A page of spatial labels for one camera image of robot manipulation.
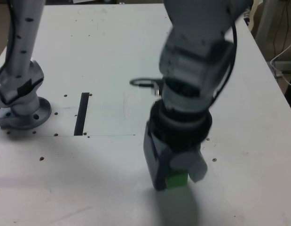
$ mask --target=white table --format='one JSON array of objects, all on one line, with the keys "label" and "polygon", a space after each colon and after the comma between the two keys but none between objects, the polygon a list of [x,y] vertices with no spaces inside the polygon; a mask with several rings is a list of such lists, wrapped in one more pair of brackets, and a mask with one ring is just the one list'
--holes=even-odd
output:
[{"label": "white table", "polygon": [[[45,7],[33,57],[45,74],[38,95],[58,115],[0,129],[0,226],[291,226],[291,110],[236,26],[236,65],[202,144],[208,173],[156,193],[142,147],[155,98],[128,82],[161,76],[163,5]],[[74,137],[82,92],[93,94],[87,136]]]}]

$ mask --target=white cable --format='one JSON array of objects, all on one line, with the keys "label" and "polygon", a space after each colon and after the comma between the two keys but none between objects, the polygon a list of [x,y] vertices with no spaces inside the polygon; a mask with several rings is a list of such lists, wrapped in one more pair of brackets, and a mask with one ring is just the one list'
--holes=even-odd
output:
[{"label": "white cable", "polygon": [[291,86],[291,84],[287,81],[287,79],[285,78],[285,76],[283,75],[282,71],[278,70],[277,68],[275,68],[275,66],[273,66],[274,60],[276,60],[281,54],[283,54],[286,50],[288,50],[291,47],[291,45],[289,45],[289,47],[287,47],[282,53],[280,53],[279,55],[277,55],[274,59],[272,59],[270,61],[270,65],[272,66],[272,68],[274,68],[277,72],[280,73],[280,75],[282,76],[282,78],[287,82],[287,84],[289,84]]}]

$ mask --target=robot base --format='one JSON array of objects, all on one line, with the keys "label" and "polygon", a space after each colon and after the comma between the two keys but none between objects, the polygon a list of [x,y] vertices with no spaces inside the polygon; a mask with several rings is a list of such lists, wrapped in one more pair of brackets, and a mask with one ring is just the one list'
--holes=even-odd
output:
[{"label": "robot base", "polygon": [[33,112],[32,114],[26,116],[18,116],[15,115],[11,108],[1,108],[0,109],[0,127],[2,129],[12,128],[12,129],[33,129],[35,127],[40,126],[51,115],[51,106],[50,103],[39,97],[40,107],[38,110]]}]

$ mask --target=green block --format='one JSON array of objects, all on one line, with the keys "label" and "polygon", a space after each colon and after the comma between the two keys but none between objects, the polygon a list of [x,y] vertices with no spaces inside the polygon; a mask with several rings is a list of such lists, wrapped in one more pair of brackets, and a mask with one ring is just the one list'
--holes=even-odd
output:
[{"label": "green block", "polygon": [[188,172],[187,171],[171,171],[167,177],[167,188],[176,188],[187,185]]}]

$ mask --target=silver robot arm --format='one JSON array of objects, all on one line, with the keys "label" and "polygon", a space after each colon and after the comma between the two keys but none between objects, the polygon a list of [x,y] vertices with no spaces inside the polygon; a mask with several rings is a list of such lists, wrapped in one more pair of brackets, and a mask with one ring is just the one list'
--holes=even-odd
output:
[{"label": "silver robot arm", "polygon": [[11,15],[5,64],[0,68],[1,128],[32,129],[51,114],[36,94],[44,74],[32,56],[45,0],[8,0]]},{"label": "silver robot arm", "polygon": [[[163,78],[135,79],[161,98],[146,124],[143,150],[156,190],[197,182],[207,172],[200,144],[212,124],[209,107],[235,62],[235,21],[250,0],[164,0],[173,24],[160,58]],[[234,43],[224,39],[232,27]]]}]

